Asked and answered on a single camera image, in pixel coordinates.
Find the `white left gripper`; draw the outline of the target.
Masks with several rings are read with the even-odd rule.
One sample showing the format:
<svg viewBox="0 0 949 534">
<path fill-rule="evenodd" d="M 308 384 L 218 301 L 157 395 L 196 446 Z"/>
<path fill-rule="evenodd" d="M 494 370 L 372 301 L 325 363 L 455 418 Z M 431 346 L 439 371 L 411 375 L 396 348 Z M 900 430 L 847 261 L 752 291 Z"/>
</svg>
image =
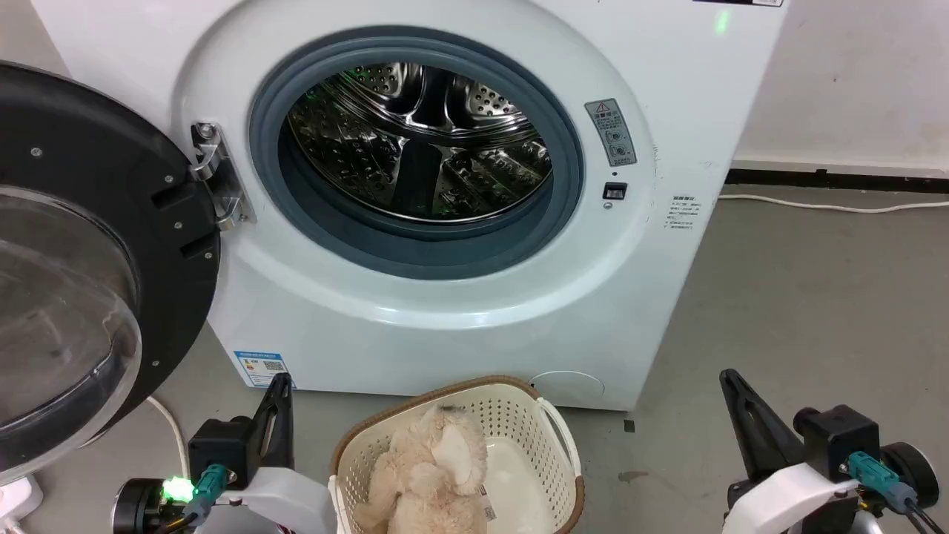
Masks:
<svg viewBox="0 0 949 534">
<path fill-rule="evenodd" d="M 254 415 L 259 467 L 246 489 L 225 491 L 196 533 L 335 533 L 336 513 L 325 484 L 295 471 L 294 382 L 271 379 Z"/>
</svg>

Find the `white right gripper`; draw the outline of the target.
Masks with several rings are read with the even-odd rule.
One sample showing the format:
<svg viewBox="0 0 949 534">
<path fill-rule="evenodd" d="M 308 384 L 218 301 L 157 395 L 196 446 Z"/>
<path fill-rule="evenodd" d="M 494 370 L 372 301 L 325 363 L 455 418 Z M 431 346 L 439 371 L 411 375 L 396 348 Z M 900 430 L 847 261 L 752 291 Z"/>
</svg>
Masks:
<svg viewBox="0 0 949 534">
<path fill-rule="evenodd" d="M 725 533 L 782 533 L 836 494 L 857 489 L 853 478 L 834 483 L 801 464 L 803 443 L 736 369 L 723 369 L 721 389 L 747 479 L 762 482 L 735 502 Z"/>
</svg>

